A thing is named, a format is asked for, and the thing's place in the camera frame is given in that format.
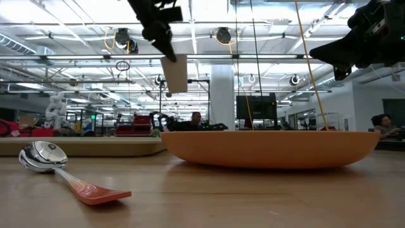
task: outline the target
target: wooden table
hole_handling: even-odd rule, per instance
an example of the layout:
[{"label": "wooden table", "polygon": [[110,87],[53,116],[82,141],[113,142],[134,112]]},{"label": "wooden table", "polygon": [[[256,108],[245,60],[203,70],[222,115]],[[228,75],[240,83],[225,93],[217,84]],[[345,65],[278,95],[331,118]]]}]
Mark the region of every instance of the wooden table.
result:
[{"label": "wooden table", "polygon": [[142,158],[71,158],[67,171],[131,198],[85,206],[53,175],[0,158],[0,227],[404,227],[405,154],[378,151],[348,167],[236,170]]}]

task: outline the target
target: white pillar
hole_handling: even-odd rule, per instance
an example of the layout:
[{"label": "white pillar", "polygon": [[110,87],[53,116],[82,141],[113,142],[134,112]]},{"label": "white pillar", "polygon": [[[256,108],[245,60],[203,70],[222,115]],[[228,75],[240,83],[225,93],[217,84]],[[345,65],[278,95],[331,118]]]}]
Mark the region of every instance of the white pillar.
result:
[{"label": "white pillar", "polygon": [[210,76],[211,124],[225,124],[235,130],[234,68],[232,65],[212,65]]}]

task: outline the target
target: spoon bowl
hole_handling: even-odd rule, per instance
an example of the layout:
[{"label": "spoon bowl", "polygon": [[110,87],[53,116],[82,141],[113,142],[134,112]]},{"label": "spoon bowl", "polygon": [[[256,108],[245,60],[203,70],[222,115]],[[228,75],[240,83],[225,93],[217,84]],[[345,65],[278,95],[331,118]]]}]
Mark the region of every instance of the spoon bowl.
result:
[{"label": "spoon bowl", "polygon": [[68,163],[68,157],[59,146],[51,142],[37,141],[26,145],[20,151],[18,159],[31,171],[57,173],[65,180],[75,196],[87,205],[99,205],[132,195],[130,191],[117,191],[89,184],[63,171],[62,168]]}]

